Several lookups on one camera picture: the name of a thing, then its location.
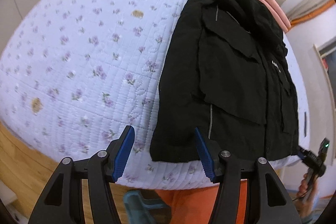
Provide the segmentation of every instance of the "hand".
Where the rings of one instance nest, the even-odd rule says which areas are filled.
[[[299,191],[296,193],[296,197],[304,197],[308,190],[308,183],[306,182],[307,174],[304,174],[304,179],[301,181],[301,185],[299,186]],[[318,183],[317,183],[317,176],[314,178],[313,185],[311,187],[311,192],[307,200],[304,202],[303,200],[296,200],[294,205],[300,215],[300,218],[304,218],[312,212],[313,205],[314,205],[314,198],[318,191]]]

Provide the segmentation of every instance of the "bed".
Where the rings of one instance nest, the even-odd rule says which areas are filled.
[[[187,0],[41,0],[0,60],[0,118],[51,159],[85,159],[131,124],[136,138],[119,184],[188,189],[212,184],[199,161],[152,162],[158,83],[170,37]],[[309,109],[293,50],[287,61],[299,104],[300,145],[309,145]],[[293,163],[272,162],[275,169]]]

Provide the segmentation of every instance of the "blue gripper pad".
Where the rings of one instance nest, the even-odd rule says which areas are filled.
[[[127,132],[125,132],[124,130],[124,132],[121,134],[119,138],[119,140],[123,139],[123,141],[114,159],[114,170],[112,173],[112,178],[115,182],[124,173],[128,157],[133,147],[134,138],[135,138],[134,128],[131,126],[129,126]]]
[[[202,162],[204,173],[210,179],[210,181],[213,182],[216,178],[214,172],[214,162],[206,146],[206,143],[204,142],[203,136],[198,128],[195,128],[195,136],[196,136],[196,148],[199,158]]]

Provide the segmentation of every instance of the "orange pants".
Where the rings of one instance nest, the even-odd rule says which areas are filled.
[[[208,224],[216,200],[218,186],[190,190],[156,190],[160,198],[171,207],[170,224]],[[245,218],[247,180],[240,183],[236,224]]]

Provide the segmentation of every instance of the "wooden floor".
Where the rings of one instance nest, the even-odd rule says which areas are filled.
[[[14,207],[29,218],[34,205],[58,163],[36,150],[31,150],[0,123],[0,180],[18,199]],[[123,195],[130,188],[111,184],[111,190],[122,224],[127,224]],[[92,224],[87,180],[83,180],[83,204],[87,224]],[[154,216],[158,223],[167,223],[167,214]]]

